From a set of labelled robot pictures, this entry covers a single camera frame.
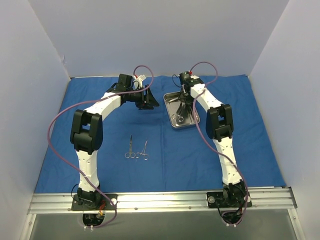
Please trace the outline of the stainless steel instrument tray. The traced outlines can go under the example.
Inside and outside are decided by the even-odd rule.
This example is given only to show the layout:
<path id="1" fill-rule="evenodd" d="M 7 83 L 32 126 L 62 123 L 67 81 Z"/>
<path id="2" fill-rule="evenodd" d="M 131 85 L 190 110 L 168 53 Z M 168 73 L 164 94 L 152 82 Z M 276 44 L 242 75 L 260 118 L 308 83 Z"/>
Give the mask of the stainless steel instrument tray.
<path id="1" fill-rule="evenodd" d="M 175 130 L 190 128 L 196 125 L 193 112 L 193 102 L 191 105 L 185 104 L 186 116 L 183 122 L 177 122 L 176 120 L 172 119 L 172 115 L 176 112 L 181 103 L 178 100 L 179 93 L 180 91 L 169 92 L 163 96 L 170 124 Z"/>

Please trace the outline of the blue surgical drape cloth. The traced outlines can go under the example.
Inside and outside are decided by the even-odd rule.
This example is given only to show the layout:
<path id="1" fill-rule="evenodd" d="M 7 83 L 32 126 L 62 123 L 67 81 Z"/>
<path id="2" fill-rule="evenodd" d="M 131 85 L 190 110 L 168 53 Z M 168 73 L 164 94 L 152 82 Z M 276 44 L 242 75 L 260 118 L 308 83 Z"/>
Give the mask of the blue surgical drape cloth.
<path id="1" fill-rule="evenodd" d="M 203 76 L 209 91 L 222 103 L 231 105 L 234 131 L 233 149 L 237 166 L 249 187 L 283 187 L 282 177 L 272 150 L 251 83 L 246 75 Z M 44 158 L 37 194 L 69 193 L 79 183 L 74 169 L 78 157 L 70 142 L 74 109 L 72 105 L 101 98 L 118 81 L 117 77 L 74 78 L 67 87 L 51 135 L 53 148 Z M 169 76 L 152 81 L 151 91 L 159 107 L 139 110 L 126 102 L 103 122 L 103 143 L 97 155 L 100 188 L 103 192 L 177 192 L 220 189 L 222 170 L 219 157 L 211 150 L 207 137 L 206 112 L 197 106 L 199 127 L 173 129 L 163 96 L 177 91 Z M 132 136 L 132 151 L 142 151 L 146 139 L 148 160 L 125 158 Z"/>

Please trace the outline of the steel forceps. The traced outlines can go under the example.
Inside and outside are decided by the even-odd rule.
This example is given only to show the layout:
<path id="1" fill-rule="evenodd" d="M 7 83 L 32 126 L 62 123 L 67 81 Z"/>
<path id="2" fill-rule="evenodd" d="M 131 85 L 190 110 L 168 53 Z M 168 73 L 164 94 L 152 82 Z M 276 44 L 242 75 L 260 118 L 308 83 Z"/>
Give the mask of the steel forceps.
<path id="1" fill-rule="evenodd" d="M 186 104 L 180 103 L 176 112 L 171 116 L 173 120 L 176 120 L 178 123 L 182 123 L 186 117 Z"/>
<path id="2" fill-rule="evenodd" d="M 149 159 L 149 155 L 146 153 L 147 144 L 148 144 L 148 139 L 145 140 L 142 151 L 136 153 L 135 155 L 136 159 L 142 158 L 145 161 Z"/>

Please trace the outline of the steel surgical scissors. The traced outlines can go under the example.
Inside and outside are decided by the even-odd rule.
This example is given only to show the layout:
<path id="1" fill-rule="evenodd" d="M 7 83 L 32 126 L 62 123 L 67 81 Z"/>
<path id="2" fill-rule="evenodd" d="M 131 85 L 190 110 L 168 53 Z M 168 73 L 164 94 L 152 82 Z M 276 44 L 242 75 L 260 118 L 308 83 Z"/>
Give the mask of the steel surgical scissors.
<path id="1" fill-rule="evenodd" d="M 132 135 L 130 136 L 130 139 L 129 139 L 129 150 L 128 150 L 128 152 L 125 153 L 124 156 L 127 159 L 129 159 L 129 158 L 133 159 L 136 157 L 136 153 L 133 152 L 133 136 Z"/>

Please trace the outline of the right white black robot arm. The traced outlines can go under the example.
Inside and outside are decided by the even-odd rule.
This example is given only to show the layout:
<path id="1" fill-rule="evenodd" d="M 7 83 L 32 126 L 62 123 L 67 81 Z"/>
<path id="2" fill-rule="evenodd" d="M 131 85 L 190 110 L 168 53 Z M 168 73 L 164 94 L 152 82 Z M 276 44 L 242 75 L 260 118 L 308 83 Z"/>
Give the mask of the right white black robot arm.
<path id="1" fill-rule="evenodd" d="M 216 147 L 214 151 L 219 155 L 222 170 L 223 203 L 232 207 L 247 200 L 248 190 L 239 173 L 233 150 L 232 107 L 216 99 L 204 82 L 198 76 L 191 75 L 190 71 L 180 73 L 179 80 L 187 98 L 198 102 L 206 111 L 205 131 Z"/>

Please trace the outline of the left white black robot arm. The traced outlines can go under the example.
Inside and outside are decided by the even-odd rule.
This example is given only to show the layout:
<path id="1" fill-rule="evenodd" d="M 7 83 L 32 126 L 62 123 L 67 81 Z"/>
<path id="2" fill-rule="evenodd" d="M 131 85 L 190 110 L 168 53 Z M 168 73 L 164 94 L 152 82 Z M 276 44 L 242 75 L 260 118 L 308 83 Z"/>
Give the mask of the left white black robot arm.
<path id="1" fill-rule="evenodd" d="M 159 106 L 148 85 L 143 85 L 145 79 L 145 75 L 120 74 L 118 82 L 106 91 L 101 101 L 74 112 L 70 142 L 76 151 L 81 171 L 77 196 L 90 210 L 97 209 L 101 203 L 101 195 L 97 191 L 100 186 L 97 155 L 103 143 L 103 120 L 126 102 L 135 103 L 140 110 L 152 110 Z"/>

